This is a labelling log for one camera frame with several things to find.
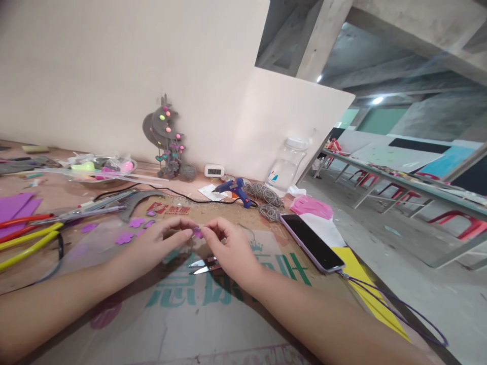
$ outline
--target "smartphone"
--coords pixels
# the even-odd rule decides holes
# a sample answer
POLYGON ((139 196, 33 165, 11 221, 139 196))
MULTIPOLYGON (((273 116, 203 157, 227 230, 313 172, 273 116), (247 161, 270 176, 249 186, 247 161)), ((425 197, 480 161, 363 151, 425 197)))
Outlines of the smartphone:
POLYGON ((318 237, 300 216, 281 214, 280 219, 318 270, 323 273, 332 273, 345 267, 343 260, 318 237))

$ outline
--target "yellow-handled scissors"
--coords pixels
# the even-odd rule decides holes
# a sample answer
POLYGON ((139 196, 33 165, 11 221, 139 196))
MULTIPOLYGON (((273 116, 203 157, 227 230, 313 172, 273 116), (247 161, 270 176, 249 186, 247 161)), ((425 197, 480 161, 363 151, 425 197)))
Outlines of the yellow-handled scissors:
POLYGON ((98 209, 98 210, 93 210, 93 211, 83 211, 80 209, 75 209, 75 210, 72 210, 66 214, 62 214, 58 217, 48 218, 45 220, 33 222, 31 224, 31 226, 28 226, 29 228, 31 228, 32 226, 39 226, 39 225, 44 225, 44 224, 52 223, 52 222, 55 222, 55 223, 52 224, 51 226, 49 226, 48 228, 44 228, 43 230, 40 230, 40 231, 37 231, 34 233, 30 233, 28 235, 21 236, 18 238, 14 238, 14 239, 11 239, 10 241, 4 242, 4 243, 0 243, 0 251, 2 251, 4 249, 16 246, 18 244, 28 242, 28 241, 33 240, 35 238, 42 237, 38 242, 33 244, 28 249, 22 251, 21 253, 15 255, 14 257, 12 257, 8 260, 1 262, 0 263, 0 271, 9 268, 12 265, 15 265, 16 263, 18 263, 18 262, 22 261, 23 259, 32 255, 33 253, 39 251, 42 247, 47 245, 54 238, 56 238, 57 235, 59 235, 59 230, 62 227, 64 227, 64 224, 66 224, 67 222, 77 220, 79 218, 91 216, 91 215, 111 213, 111 212, 119 211, 122 209, 125 209, 125 205, 119 205, 119 206, 115 206, 115 207, 98 209))

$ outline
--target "green wall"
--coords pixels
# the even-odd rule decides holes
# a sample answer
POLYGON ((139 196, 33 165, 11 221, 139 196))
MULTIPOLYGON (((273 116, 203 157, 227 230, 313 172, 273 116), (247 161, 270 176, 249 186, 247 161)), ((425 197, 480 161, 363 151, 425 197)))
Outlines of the green wall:
POLYGON ((347 109, 338 121, 340 123, 338 128, 347 129, 358 112, 358 109, 347 109))
POLYGON ((402 109, 372 109, 357 128, 361 132, 375 134, 388 134, 406 113, 407 108, 402 109))

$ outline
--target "hot glue gun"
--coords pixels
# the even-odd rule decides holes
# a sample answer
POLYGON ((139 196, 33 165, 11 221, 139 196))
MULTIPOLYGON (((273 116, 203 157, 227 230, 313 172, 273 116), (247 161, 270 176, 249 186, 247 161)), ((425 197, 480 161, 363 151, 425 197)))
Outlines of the hot glue gun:
POLYGON ((224 191, 231 191, 234 192, 238 195, 238 197, 242 200, 244 203, 243 206, 245 208, 250 208, 252 206, 252 201, 249 199, 247 194, 242 190, 244 187, 245 183, 243 182, 244 179, 241 177, 237 177, 233 181, 227 181, 224 182, 223 184, 218 185, 215 190, 213 190, 214 193, 222 193, 224 191))

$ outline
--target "digital clock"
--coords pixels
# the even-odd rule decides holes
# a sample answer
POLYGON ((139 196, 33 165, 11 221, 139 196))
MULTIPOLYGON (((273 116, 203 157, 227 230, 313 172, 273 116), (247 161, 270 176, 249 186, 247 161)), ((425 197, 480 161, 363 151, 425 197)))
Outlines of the digital clock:
POLYGON ((222 165, 207 164, 204 166, 204 175, 206 177, 222 177, 225 174, 225 168, 222 165))

